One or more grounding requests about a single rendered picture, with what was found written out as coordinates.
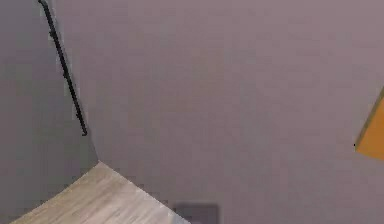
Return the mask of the orange framed wall picture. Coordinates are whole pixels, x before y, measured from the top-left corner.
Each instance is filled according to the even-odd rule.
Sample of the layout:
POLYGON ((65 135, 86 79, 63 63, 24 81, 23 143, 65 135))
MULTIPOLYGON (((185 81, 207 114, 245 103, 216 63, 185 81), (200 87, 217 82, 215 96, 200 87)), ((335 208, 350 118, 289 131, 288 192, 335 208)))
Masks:
POLYGON ((384 87, 355 142, 355 151, 374 159, 384 160, 384 87))

